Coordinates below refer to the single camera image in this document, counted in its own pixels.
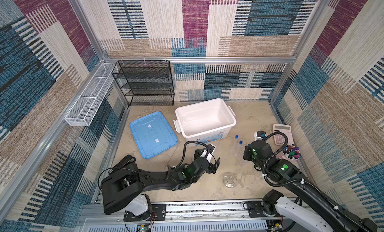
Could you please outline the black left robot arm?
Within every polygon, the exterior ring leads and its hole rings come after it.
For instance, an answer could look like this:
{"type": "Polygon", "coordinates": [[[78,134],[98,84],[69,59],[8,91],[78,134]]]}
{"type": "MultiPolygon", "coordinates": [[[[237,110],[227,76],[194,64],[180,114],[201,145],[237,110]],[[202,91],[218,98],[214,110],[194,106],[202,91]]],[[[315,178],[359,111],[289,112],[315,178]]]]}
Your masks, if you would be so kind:
{"type": "Polygon", "coordinates": [[[215,174],[220,160],[214,152],[216,146],[196,142],[201,148],[194,154],[190,164],[180,162],[177,166],[168,166],[164,172],[141,170],[135,157],[127,155],[117,165],[107,168],[108,175],[98,179],[103,196],[104,213],[128,210],[134,215],[142,215],[150,211],[150,200],[144,195],[147,191],[168,190],[180,191],[198,182],[204,174],[215,174]]]}

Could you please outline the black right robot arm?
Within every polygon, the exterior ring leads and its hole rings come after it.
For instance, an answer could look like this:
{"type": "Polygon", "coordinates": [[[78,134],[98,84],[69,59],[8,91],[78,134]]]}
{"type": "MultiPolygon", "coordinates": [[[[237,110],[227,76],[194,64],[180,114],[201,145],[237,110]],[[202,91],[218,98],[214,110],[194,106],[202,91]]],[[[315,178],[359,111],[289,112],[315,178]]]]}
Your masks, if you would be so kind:
{"type": "Polygon", "coordinates": [[[288,144],[288,137],[275,152],[267,140],[276,133],[255,134],[255,141],[245,147],[243,159],[253,162],[263,179],[274,189],[262,201],[263,213],[273,217],[280,215],[311,232],[376,232],[378,226],[369,218],[361,219],[335,202],[290,161],[276,156],[288,144]]]}

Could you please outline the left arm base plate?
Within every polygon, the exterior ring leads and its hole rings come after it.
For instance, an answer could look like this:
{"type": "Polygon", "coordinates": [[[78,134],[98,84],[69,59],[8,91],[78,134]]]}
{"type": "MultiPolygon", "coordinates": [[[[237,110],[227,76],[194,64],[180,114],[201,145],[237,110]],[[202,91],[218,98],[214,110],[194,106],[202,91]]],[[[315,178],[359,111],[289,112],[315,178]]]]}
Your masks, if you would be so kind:
{"type": "Polygon", "coordinates": [[[164,221],[166,218],[167,205],[166,204],[151,204],[149,209],[142,215],[135,216],[131,212],[125,212],[124,222],[149,222],[153,219],[157,221],[164,221]]]}

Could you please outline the glass flask with stopper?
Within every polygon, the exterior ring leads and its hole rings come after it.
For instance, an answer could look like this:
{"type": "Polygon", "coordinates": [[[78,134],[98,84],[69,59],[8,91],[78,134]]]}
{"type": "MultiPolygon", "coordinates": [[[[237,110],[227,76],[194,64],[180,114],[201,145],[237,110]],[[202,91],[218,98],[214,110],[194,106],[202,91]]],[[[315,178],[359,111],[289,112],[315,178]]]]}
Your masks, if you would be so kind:
{"type": "Polygon", "coordinates": [[[237,178],[233,174],[227,173],[223,175],[223,184],[227,188],[234,188],[237,185],[237,178]]]}

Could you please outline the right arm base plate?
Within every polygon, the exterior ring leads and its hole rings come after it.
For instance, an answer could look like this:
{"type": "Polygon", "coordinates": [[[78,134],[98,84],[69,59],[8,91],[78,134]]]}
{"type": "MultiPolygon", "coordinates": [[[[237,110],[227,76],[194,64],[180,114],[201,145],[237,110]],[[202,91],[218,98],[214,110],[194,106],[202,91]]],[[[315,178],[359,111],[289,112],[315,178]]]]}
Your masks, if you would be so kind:
{"type": "Polygon", "coordinates": [[[276,213],[270,211],[263,201],[248,201],[244,203],[244,209],[248,211],[250,218],[274,217],[276,213]]]}

